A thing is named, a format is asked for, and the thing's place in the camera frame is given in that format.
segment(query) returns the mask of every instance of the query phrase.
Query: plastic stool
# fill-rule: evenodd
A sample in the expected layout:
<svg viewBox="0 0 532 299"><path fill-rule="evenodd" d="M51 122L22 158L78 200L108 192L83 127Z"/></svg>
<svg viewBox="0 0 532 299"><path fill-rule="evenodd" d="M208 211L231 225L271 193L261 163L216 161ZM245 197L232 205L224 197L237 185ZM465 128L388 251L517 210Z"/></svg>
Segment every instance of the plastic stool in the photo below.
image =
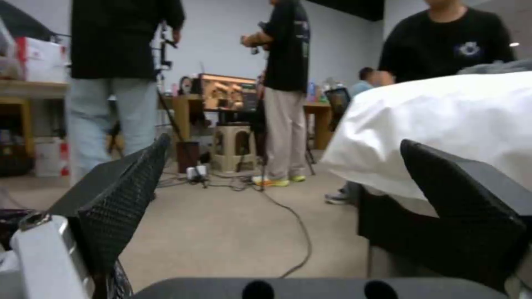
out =
<svg viewBox="0 0 532 299"><path fill-rule="evenodd" d="M214 170L230 173L237 170L254 170L256 167L255 136L249 124L239 122L218 124L214 131L211 157L211 167Z"/></svg>

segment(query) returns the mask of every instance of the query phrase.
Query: power strip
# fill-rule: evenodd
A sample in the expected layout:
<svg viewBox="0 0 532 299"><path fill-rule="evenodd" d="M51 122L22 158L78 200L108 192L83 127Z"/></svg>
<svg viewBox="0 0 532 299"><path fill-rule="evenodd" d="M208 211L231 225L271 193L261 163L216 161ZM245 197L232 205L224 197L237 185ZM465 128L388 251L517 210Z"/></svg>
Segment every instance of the power strip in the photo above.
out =
<svg viewBox="0 0 532 299"><path fill-rule="evenodd" d="M200 165L197 167L197 171L199 172L200 176L202 176L203 178L206 178L207 167L205 167L204 165ZM187 168L187 179L189 181L195 181L196 177L197 177L196 169L194 167Z"/></svg>

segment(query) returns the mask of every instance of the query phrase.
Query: black t-shirt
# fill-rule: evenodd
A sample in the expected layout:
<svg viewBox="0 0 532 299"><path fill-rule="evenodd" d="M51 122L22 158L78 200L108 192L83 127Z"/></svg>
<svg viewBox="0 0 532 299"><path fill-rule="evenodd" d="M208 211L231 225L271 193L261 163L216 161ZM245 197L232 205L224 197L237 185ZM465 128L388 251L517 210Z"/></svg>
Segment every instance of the black t-shirt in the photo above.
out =
<svg viewBox="0 0 532 299"><path fill-rule="evenodd" d="M379 69L405 82L513 60L510 36L497 15L469 8L456 21L436 23L423 11L395 27L384 44Z"/></svg>
<svg viewBox="0 0 532 299"><path fill-rule="evenodd" d="M162 20L181 28L180 0L73 0L72 77L155 79L150 43Z"/></svg>
<svg viewBox="0 0 532 299"><path fill-rule="evenodd" d="M309 77L310 26L299 0L275 5L264 33L273 38L264 85L306 94Z"/></svg>

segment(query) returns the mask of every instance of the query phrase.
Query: bottle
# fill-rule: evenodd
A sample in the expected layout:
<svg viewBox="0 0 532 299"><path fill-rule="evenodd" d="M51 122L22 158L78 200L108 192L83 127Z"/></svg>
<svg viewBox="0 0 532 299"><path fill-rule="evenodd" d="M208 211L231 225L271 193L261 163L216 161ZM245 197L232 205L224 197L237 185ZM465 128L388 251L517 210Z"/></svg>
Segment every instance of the bottle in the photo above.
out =
<svg viewBox="0 0 532 299"><path fill-rule="evenodd" d="M309 88L306 93L306 100L308 102L314 102L316 97L316 84L314 82L309 83Z"/></svg>

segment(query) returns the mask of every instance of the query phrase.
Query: ceiling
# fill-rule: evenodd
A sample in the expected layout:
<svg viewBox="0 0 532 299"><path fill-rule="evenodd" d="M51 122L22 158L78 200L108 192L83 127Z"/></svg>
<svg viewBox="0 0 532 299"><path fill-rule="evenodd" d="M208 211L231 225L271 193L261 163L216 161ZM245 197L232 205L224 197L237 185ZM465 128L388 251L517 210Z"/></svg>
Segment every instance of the ceiling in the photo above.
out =
<svg viewBox="0 0 532 299"><path fill-rule="evenodd" d="M384 0L309 0L370 21L384 17Z"/></svg>
<svg viewBox="0 0 532 299"><path fill-rule="evenodd" d="M510 32L512 42L520 44L514 48L518 59L532 58L531 0L492 0L475 8L499 15Z"/></svg>

